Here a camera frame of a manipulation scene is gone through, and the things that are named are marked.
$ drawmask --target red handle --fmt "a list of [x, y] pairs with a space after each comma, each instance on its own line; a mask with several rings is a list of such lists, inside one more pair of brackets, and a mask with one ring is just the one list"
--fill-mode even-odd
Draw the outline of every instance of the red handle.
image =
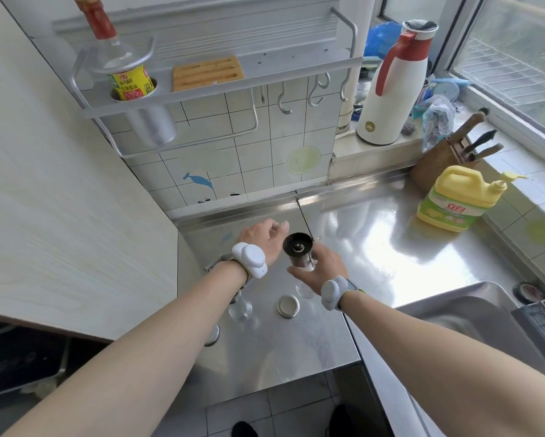
[[388, 77], [389, 68], [392, 65], [392, 61], [402, 52], [404, 52], [410, 43], [414, 40], [416, 34], [414, 32], [403, 32], [398, 38], [398, 42], [395, 43], [389, 50], [388, 54], [384, 58], [384, 62], [379, 70], [378, 79], [375, 84], [375, 94], [379, 97], [384, 94], [385, 80]]

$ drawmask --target wooden cabinet door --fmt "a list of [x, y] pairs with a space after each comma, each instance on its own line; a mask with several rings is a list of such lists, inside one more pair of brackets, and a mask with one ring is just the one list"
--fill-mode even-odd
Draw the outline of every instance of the wooden cabinet door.
[[177, 295], [177, 229], [0, 3], [0, 316], [116, 339]]

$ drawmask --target person's left hand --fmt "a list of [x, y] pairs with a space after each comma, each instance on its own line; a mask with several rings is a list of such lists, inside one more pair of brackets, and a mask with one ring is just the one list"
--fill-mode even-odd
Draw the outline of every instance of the person's left hand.
[[289, 234], [289, 223], [284, 221], [279, 224], [274, 219], [267, 219], [249, 228], [244, 228], [238, 242], [252, 243], [258, 245], [267, 258], [267, 265], [270, 267], [282, 251], [282, 243]]

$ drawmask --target product label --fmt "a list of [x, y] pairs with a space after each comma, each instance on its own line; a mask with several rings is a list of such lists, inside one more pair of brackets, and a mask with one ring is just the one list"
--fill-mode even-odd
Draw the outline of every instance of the product label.
[[487, 209], [476, 205], [454, 201], [436, 193], [432, 188], [422, 201], [419, 211], [426, 216], [436, 219], [453, 227], [467, 228]]
[[136, 100], [150, 94], [155, 87], [143, 65], [128, 72], [107, 75], [121, 100]]

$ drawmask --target shoe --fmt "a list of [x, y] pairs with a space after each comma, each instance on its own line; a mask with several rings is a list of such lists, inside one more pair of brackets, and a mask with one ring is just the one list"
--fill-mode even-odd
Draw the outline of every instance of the shoe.
[[353, 437], [355, 427], [345, 405], [337, 406], [329, 420], [329, 437]]
[[232, 437], [258, 437], [258, 433], [246, 422], [238, 422], [232, 427]]

